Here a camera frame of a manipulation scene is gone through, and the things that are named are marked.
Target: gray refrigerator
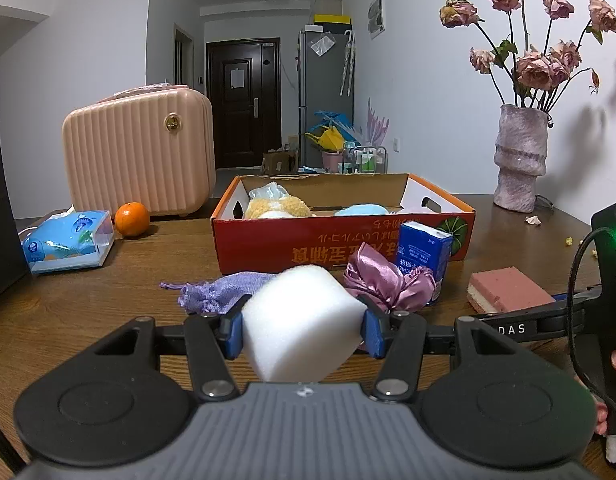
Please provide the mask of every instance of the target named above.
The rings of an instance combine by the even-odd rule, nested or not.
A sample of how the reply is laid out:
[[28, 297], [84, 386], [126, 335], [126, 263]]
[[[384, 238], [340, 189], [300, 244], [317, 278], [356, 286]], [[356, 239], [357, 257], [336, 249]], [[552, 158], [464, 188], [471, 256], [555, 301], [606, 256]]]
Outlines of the gray refrigerator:
[[320, 32], [301, 32], [299, 34], [299, 163], [311, 168], [323, 168], [321, 152], [304, 135], [323, 119], [314, 113], [320, 110], [346, 114], [354, 120], [353, 91], [347, 94], [348, 77], [345, 78], [344, 94], [341, 90], [341, 76], [344, 70], [345, 34], [333, 34], [336, 43], [323, 56], [319, 57], [310, 44], [321, 37]]

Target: red box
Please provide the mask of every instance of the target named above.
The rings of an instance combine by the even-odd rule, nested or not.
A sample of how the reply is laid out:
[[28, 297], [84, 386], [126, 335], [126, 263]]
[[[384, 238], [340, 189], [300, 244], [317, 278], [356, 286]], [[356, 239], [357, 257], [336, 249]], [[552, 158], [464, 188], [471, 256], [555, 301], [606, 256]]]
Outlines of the red box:
[[[241, 219], [248, 192], [272, 181], [302, 199], [311, 218]], [[375, 203], [392, 214], [334, 216], [342, 208]], [[453, 233], [451, 260], [466, 257], [475, 211], [413, 174], [237, 176], [213, 212], [214, 245], [223, 274], [281, 272], [302, 264], [345, 266], [361, 242], [394, 261], [399, 226], [415, 220]]]

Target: pink suitcase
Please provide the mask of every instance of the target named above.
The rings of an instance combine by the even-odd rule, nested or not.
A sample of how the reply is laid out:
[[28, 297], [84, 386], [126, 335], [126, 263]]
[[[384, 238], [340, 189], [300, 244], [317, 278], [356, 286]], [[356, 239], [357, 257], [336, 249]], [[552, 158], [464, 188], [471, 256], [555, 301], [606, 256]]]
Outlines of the pink suitcase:
[[76, 210], [141, 202], [151, 215], [196, 211], [213, 192], [213, 111], [187, 86], [120, 92], [73, 111], [62, 128]]

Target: table surface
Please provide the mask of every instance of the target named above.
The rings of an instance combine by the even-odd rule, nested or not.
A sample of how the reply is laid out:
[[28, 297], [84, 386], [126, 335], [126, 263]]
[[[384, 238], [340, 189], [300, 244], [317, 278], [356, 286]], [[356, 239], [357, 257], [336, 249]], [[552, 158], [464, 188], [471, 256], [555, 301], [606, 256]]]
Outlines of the table surface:
[[[493, 206], [489, 195], [460, 195], [476, 211], [469, 253], [452, 262], [437, 304], [422, 315], [430, 323], [453, 324], [457, 316], [474, 312], [466, 300], [473, 272], [515, 266], [548, 293], [565, 292], [577, 242], [590, 230], [583, 222], [555, 210], [537, 210], [541, 226], [524, 222], [526, 215]], [[187, 219], [153, 222], [149, 235], [115, 242], [104, 267], [24, 278], [0, 296], [0, 426], [21, 454], [24, 449], [12, 426], [12, 408], [31, 382], [83, 350], [97, 339], [138, 315], [158, 324], [185, 319], [177, 291], [160, 282], [185, 283], [220, 277], [209, 216], [212, 204]], [[572, 237], [572, 247], [565, 238]], [[579, 286], [598, 283], [595, 259], [588, 250], [579, 272]], [[547, 360], [563, 365], [565, 340], [545, 342], [535, 349]], [[328, 381], [358, 381], [368, 388], [381, 362], [354, 355]], [[240, 387], [257, 380], [245, 358], [230, 364]], [[190, 388], [185, 357], [163, 357], [163, 373]], [[427, 356], [420, 387], [448, 372], [448, 357]], [[599, 440], [588, 446], [584, 464], [600, 478], [616, 479], [604, 461]], [[0, 480], [9, 471], [0, 462]]]

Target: orange fruit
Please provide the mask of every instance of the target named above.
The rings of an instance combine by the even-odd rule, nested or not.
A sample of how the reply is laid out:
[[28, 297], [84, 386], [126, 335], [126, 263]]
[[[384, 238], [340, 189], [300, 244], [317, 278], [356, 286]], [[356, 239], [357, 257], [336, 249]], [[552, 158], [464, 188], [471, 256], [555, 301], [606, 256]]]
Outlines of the orange fruit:
[[118, 208], [114, 225], [123, 236], [139, 236], [150, 226], [150, 213], [142, 203], [129, 202]]

